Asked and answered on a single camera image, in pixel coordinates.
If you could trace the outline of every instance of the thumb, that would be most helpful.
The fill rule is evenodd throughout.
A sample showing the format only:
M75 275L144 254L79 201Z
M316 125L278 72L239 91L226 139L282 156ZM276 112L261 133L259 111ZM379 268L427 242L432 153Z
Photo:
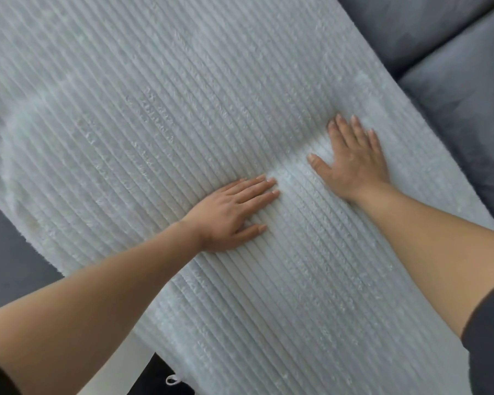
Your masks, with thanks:
M239 233L232 236L232 240L237 243L237 246L243 245L247 241L255 239L260 234L267 230L266 224L253 224Z
M311 165L311 167L315 170L315 172L324 180L327 181L331 168L329 165L322 160L318 155L315 154L309 154L308 155L308 162Z

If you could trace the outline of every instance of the hand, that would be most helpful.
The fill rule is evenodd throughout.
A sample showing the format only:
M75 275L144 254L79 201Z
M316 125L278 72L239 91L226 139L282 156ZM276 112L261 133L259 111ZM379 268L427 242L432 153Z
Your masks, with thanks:
M370 188L390 184L388 166L373 130L365 132L356 116L349 125L339 114L329 121L328 131L335 153L333 165L314 154L308 155L308 161L337 196L359 204Z
M213 192L181 220L195 229L202 250L227 251L243 245L263 233L265 224L243 227L245 219L269 205L279 190L266 193L276 184L274 178L241 179Z

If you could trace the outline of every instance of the forearm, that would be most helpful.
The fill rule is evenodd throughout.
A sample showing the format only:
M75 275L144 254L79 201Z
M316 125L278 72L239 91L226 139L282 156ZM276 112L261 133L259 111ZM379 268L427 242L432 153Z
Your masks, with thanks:
M0 365L24 395L75 394L199 252L183 223L0 309Z
M474 308L494 288L494 232L388 184L364 193L358 204L435 310L461 335Z

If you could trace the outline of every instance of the gray sofa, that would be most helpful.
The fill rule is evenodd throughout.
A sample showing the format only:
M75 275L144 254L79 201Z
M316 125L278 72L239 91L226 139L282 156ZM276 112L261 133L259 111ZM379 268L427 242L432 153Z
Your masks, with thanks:
M494 216L494 0L339 0ZM0 306L60 278L0 214Z

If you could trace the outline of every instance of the finger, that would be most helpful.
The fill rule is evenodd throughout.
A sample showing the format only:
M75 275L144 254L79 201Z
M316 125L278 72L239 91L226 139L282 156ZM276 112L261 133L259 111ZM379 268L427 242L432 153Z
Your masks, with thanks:
M335 154L344 152L348 149L344 137L336 125L335 119L331 119L328 123L329 139L331 140L331 148Z
M231 187L230 189L225 191L225 193L227 195L234 195L234 194L237 194L239 192L242 192L243 190L245 190L246 188L249 188L250 186L254 186L257 183L261 183L264 180L265 180L265 175L260 175L255 179L245 180L241 183L238 183L236 186Z
M219 190L217 190L216 192L217 193L222 193L222 192L225 192L227 190L230 190L232 187L236 186L237 184L240 184L241 182L244 182L246 179L239 179L239 180L236 180L235 182L232 182L232 183L229 183L228 185L224 186L224 187L221 187Z
M360 119L355 115L351 117L351 126L353 127L353 132L355 133L355 137L357 138L357 142L359 143L359 145L364 148L370 148L368 136L362 128Z
M328 166L326 162L322 160L319 156L315 154L308 155L308 162L311 167L314 169L316 174L318 174L322 180L327 181L329 176L331 175L331 168Z
M351 128L350 125L348 125L348 122L346 122L346 120L341 114L338 114L335 119L336 119L336 124L339 126L340 132L344 136L344 141L348 145L348 148L349 149L358 148L359 143L357 142L357 138L355 137L355 133L353 132L353 129Z
M266 230L266 224L254 224L242 230L241 232L234 234L232 236L232 241L237 244L236 246L240 246L245 244L247 241L255 239Z
M261 183L255 184L254 186L246 188L242 192L237 193L235 198L238 204L243 204L244 202L247 202L248 200L253 199L256 196L263 194L276 183L276 179L272 177L270 179L264 180Z
M377 133L375 132L375 130L369 130L368 131L368 137L370 139L371 149L375 153L379 154L380 156L383 156L382 155L382 146L380 145L379 137L377 136Z
M273 202L280 196L280 190L273 190L270 193L265 193L254 197L242 204L243 217L248 218L252 214L258 212L260 209L264 209L267 205Z

